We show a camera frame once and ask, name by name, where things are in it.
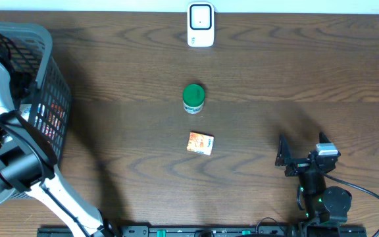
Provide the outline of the orange Top candy bar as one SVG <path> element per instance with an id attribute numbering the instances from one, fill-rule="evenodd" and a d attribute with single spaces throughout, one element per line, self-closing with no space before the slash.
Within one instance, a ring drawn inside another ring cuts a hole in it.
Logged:
<path id="1" fill-rule="evenodd" d="M 39 122 L 38 128 L 50 140 L 58 140 L 63 130 L 64 114 L 64 109 L 56 103 L 52 103 L 49 108 L 40 105 L 38 109 L 40 117 L 36 118 Z"/>

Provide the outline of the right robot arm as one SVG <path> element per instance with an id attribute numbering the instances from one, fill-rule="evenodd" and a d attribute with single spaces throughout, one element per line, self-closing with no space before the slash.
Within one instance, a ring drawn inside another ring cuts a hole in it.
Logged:
<path id="1" fill-rule="evenodd" d="M 289 226 L 286 236 L 341 236 L 340 226 L 347 222 L 352 195 L 338 186 L 328 187 L 325 175 L 336 168 L 341 153 L 324 133 L 306 158 L 294 158 L 284 135 L 279 136 L 275 165 L 285 166 L 286 176 L 299 178 L 298 208 L 307 219 Z"/>

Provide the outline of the grey plastic basket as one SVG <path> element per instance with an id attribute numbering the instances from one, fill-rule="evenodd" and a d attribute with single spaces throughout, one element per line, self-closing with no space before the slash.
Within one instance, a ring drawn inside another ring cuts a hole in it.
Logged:
<path id="1" fill-rule="evenodd" d="M 29 198 L 59 173 L 72 97 L 52 49 L 43 26 L 0 22 L 0 205 Z M 35 109 L 39 103 L 64 109 L 58 140 L 40 131 L 39 115 L 31 113 L 28 121 L 21 117 L 21 104 Z"/>

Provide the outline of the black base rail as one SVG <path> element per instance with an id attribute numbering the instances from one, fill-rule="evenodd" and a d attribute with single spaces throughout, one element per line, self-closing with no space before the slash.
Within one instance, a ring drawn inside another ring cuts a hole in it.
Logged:
<path id="1" fill-rule="evenodd" d="M 236 236 L 339 236 L 339 237 L 366 237 L 366 230 L 359 226 L 348 227 L 317 227 L 309 226 L 305 230 L 296 230 L 293 227 L 279 227 L 273 225 L 255 227 L 149 227 L 123 226 L 120 228 L 123 237 L 236 237 Z"/>

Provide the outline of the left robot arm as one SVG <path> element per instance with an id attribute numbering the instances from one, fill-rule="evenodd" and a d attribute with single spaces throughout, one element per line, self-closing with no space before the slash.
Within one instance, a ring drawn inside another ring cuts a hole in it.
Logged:
<path id="1" fill-rule="evenodd" d="M 73 236 L 118 236 L 59 170 L 71 94 L 52 45 L 44 29 L 0 28 L 0 192 L 40 201 Z"/>

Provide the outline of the small orange box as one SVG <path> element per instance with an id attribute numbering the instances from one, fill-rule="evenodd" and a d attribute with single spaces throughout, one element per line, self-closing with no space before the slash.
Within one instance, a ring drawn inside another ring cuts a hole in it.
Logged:
<path id="1" fill-rule="evenodd" d="M 197 132 L 190 132 L 186 149 L 188 151 L 200 153 L 202 155 L 211 155 L 214 140 L 215 138 L 213 136 L 200 134 Z"/>

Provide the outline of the green lidded jar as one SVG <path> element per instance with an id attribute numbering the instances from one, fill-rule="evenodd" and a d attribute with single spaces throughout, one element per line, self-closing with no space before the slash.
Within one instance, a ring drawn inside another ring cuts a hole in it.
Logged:
<path id="1" fill-rule="evenodd" d="M 199 113 L 205 104 L 205 90 L 198 84 L 190 84 L 183 90 L 184 110 L 189 114 Z"/>

